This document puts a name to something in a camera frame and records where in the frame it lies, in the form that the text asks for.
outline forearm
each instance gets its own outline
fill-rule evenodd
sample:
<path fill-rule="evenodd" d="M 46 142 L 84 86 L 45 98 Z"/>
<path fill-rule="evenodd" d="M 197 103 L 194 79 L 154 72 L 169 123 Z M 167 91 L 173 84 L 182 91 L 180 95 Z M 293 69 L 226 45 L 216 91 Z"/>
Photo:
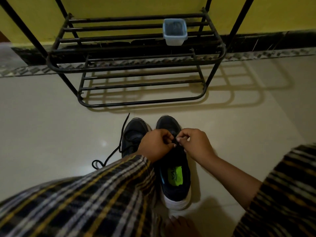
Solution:
<path fill-rule="evenodd" d="M 199 164 L 209 171 L 244 209 L 248 208 L 262 184 L 216 155 L 205 158 Z"/>

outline wall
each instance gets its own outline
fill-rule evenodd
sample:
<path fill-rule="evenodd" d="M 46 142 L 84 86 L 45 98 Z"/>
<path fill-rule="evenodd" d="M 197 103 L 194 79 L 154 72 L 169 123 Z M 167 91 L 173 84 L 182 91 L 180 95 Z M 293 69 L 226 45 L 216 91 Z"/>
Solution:
<path fill-rule="evenodd" d="M 42 44 L 51 44 L 63 23 L 54 0 L 7 0 Z M 62 0 L 76 18 L 198 12 L 206 0 Z M 210 16 L 220 34 L 228 34 L 245 0 L 212 0 Z M 316 29 L 316 0 L 255 0 L 239 33 Z M 29 40 L 0 8 L 0 30 L 15 45 Z M 126 31 L 107 32 L 120 35 Z M 131 30 L 129 33 L 140 33 Z"/>

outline tile floor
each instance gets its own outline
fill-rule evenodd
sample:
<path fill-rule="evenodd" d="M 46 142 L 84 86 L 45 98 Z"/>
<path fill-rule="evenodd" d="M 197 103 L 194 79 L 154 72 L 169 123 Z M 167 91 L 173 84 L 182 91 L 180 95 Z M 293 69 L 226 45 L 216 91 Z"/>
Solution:
<path fill-rule="evenodd" d="M 205 131 L 220 157 L 263 180 L 291 147 L 316 140 L 316 56 L 221 64 L 205 97 L 191 103 L 91 110 L 57 75 L 0 79 L 0 200 L 41 182 L 84 175 L 118 145 L 127 114 L 152 127 L 162 115 Z M 211 67 L 203 67 L 208 75 Z M 69 74 L 78 87 L 80 74 Z M 198 95 L 198 84 L 86 93 L 89 102 Z M 110 162 L 118 160 L 116 153 Z M 204 236 L 230 236 L 243 209 L 189 159 L 192 204 L 163 216 L 191 217 Z"/>

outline insole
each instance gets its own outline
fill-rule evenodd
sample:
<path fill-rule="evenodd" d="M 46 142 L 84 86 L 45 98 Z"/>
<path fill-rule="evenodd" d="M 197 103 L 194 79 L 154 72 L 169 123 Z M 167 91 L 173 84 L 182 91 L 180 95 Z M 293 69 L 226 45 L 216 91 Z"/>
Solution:
<path fill-rule="evenodd" d="M 182 167 L 176 166 L 168 168 L 168 182 L 172 186 L 179 186 L 183 184 Z"/>

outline transparent plastic box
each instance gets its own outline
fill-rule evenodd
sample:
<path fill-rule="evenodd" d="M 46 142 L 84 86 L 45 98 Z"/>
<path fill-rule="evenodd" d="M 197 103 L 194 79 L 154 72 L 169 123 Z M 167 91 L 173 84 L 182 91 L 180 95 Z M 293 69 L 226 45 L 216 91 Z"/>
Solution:
<path fill-rule="evenodd" d="M 188 39 L 188 31 L 184 19 L 164 19 L 162 25 L 163 38 L 168 46 L 181 46 Z"/>

